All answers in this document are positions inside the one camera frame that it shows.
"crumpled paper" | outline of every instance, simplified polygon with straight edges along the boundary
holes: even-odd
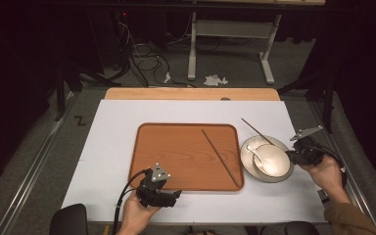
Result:
[[[210,75],[206,76],[206,82],[204,82],[205,85],[209,86],[218,86],[218,84],[227,84],[228,81],[225,79],[225,77],[221,80],[218,75]]]

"table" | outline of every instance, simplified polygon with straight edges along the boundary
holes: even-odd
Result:
[[[295,5],[324,5],[325,0],[194,0],[197,2],[230,2],[230,3],[253,3],[253,4],[295,4]],[[273,74],[268,56],[271,46],[276,36],[277,28],[280,24],[281,15],[276,15],[273,23],[254,23],[254,22],[232,22],[232,21],[209,21],[197,20],[197,13],[192,13],[191,23],[191,50],[188,63],[188,79],[194,80],[196,73],[197,53],[196,42],[197,35],[203,36],[228,36],[243,38],[266,38],[267,44],[264,52],[259,52],[258,57],[263,68],[264,77],[267,84],[274,84]]]
[[[115,203],[127,182],[136,129],[141,123],[230,123],[236,127],[241,144],[256,133],[240,117],[259,123],[255,127],[260,132],[291,148],[289,138],[295,131],[284,103],[273,89],[111,88],[92,123],[63,208],[82,203],[87,207],[89,221],[113,221]],[[246,171],[244,176],[245,185],[237,192],[182,192],[175,207],[160,210],[151,222],[324,222],[323,205],[305,171],[295,167],[288,179],[275,184],[260,182]]]

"person's left hand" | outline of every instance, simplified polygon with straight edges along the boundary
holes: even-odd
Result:
[[[123,220],[117,235],[136,235],[141,233],[154,213],[160,209],[157,207],[143,207],[136,196],[136,192],[133,191],[124,203]]]

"metal plate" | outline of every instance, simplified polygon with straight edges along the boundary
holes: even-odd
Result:
[[[270,140],[276,147],[280,148],[283,151],[288,151],[288,147],[284,145],[281,141],[265,135],[265,137]],[[257,165],[254,163],[254,160],[256,157],[254,157],[254,154],[247,149],[247,146],[251,146],[254,149],[257,149],[260,146],[267,145],[267,141],[265,141],[261,136],[253,136],[246,140],[242,147],[241,147],[241,162],[246,169],[246,171],[249,172],[252,176],[257,178],[258,180],[267,182],[267,183],[277,183],[280,181],[283,181],[287,179],[293,172],[294,165],[290,162],[289,170],[282,176],[270,176],[267,173],[265,173],[264,169],[261,165]]]

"wire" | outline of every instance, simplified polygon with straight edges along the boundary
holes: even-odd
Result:
[[[123,197],[126,195],[126,193],[130,192],[131,190],[126,191],[127,187],[132,183],[132,181],[139,175],[146,173],[147,169],[143,169],[139,172],[137,172],[135,175],[133,175],[129,181],[126,183],[126,186],[124,186],[123,190],[121,191],[120,197],[117,200],[116,204],[116,210],[115,210],[115,218],[113,220],[113,230],[112,230],[112,235],[116,235],[116,230],[118,229],[118,215],[120,214],[120,208],[121,208],[121,203],[123,202]]]

